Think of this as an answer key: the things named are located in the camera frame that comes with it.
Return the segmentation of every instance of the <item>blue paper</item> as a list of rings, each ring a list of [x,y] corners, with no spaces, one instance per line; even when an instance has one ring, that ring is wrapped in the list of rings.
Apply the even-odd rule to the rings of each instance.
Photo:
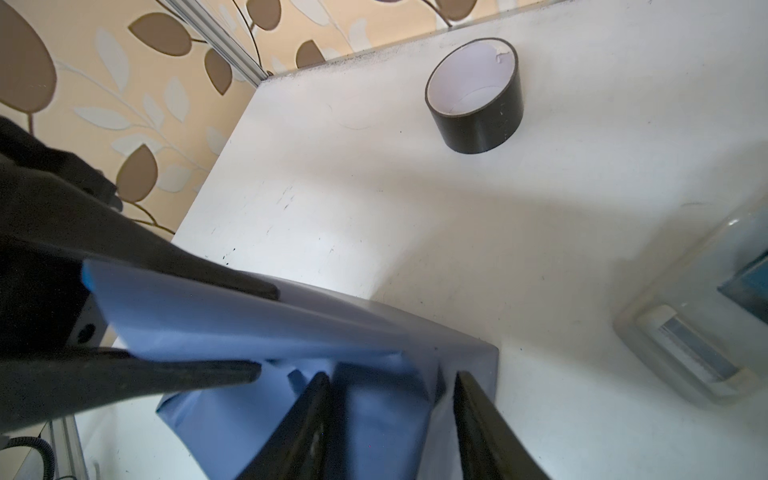
[[[135,356],[262,364],[254,383],[157,407],[211,480],[237,477],[317,372],[333,391],[333,480],[458,480],[456,371],[495,395],[496,347],[381,303],[262,277],[281,292],[265,300],[96,260],[84,262],[83,278]]]

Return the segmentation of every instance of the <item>wallpaper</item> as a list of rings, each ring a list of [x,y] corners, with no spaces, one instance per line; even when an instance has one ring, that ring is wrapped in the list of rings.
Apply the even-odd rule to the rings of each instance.
[[[254,88],[159,0],[0,0],[0,115],[170,238]]]
[[[270,74],[546,0],[198,0]]]

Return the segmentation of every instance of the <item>black tape roll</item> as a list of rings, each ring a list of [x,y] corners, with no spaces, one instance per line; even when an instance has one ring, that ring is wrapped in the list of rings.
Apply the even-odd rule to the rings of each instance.
[[[503,144],[523,118],[520,63],[500,38],[478,38],[449,53],[424,91],[442,139],[462,154]]]

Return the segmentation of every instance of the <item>white cardboard core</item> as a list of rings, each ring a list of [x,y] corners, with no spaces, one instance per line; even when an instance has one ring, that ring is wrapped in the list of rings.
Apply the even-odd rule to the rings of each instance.
[[[514,73],[509,45],[493,38],[474,41],[437,67],[427,85],[427,101],[440,114],[467,114],[496,98]]]

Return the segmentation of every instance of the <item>black hose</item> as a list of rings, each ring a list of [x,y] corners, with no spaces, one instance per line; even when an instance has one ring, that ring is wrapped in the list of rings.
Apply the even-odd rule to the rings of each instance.
[[[15,437],[8,440],[8,443],[2,449],[13,447],[29,447],[40,452],[40,456],[43,458],[43,480],[53,480],[56,458],[48,442],[38,437]]]

